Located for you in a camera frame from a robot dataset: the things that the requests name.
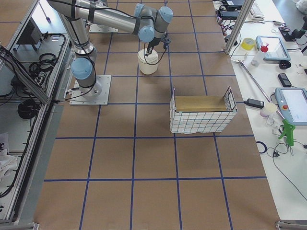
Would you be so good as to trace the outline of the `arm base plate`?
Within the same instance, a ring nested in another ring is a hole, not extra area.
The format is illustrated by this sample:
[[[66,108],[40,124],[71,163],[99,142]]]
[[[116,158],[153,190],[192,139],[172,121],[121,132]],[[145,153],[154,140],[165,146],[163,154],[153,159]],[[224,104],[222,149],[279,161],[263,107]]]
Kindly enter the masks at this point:
[[[111,75],[97,75],[95,85],[88,89],[80,88],[75,80],[74,87],[79,89],[72,92],[73,99],[70,99],[70,106],[107,106],[111,79]]]
[[[111,34],[111,33],[118,33],[118,29],[108,27],[108,26],[105,26],[105,25],[91,23],[89,25],[89,33],[92,33],[92,34]]]

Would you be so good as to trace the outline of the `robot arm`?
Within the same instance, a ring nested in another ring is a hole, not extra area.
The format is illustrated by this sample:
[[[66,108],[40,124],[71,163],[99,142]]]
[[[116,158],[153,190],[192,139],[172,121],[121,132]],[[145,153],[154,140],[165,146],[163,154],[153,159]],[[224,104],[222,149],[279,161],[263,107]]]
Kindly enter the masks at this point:
[[[155,9],[138,3],[133,15],[110,8],[100,0],[50,0],[49,5],[58,12],[73,42],[76,59],[71,71],[77,80],[82,96],[99,95],[101,86],[95,72],[96,49],[90,42],[85,22],[100,24],[123,30],[138,36],[148,43],[146,56],[150,55],[160,42],[167,48],[170,38],[168,25],[173,18],[172,10],[163,6]]]

